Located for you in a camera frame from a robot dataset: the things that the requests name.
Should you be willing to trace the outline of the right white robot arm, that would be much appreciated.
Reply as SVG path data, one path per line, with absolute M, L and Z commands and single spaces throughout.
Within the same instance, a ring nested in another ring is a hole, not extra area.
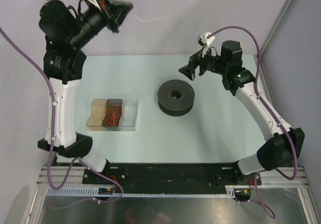
M 222 83 L 250 112 L 258 124 L 265 144 L 258 151 L 234 163 L 231 178 L 236 184 L 244 184 L 250 174 L 277 169 L 293 162 L 297 164 L 305 134 L 301 128 L 293 128 L 255 88 L 255 77 L 242 66 L 242 48 L 237 41 L 222 43 L 221 54 L 213 56 L 210 49 L 203 48 L 189 57 L 187 65 L 179 72 L 189 80 L 210 71 L 222 76 Z

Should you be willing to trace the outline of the black cable spool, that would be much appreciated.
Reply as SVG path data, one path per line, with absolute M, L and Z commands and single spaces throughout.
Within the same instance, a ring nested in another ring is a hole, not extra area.
M 194 89 L 183 80 L 166 81 L 157 91 L 159 108 L 171 117 L 186 115 L 193 108 L 194 100 Z

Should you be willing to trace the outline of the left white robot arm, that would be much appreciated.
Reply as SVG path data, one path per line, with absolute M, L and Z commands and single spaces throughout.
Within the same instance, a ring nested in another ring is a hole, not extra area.
M 53 0 L 42 6 L 39 27 L 45 34 L 44 74 L 51 85 L 51 125 L 38 147 L 56 151 L 66 158 L 78 158 L 94 170 L 93 177 L 104 184 L 111 172 L 107 160 L 93 147 L 93 140 L 75 131 L 77 90 L 82 78 L 86 55 L 82 48 L 104 28 L 118 33 L 119 27 L 133 9 L 131 2 L 98 0 L 99 7 L 87 3 L 81 12 L 62 1 Z

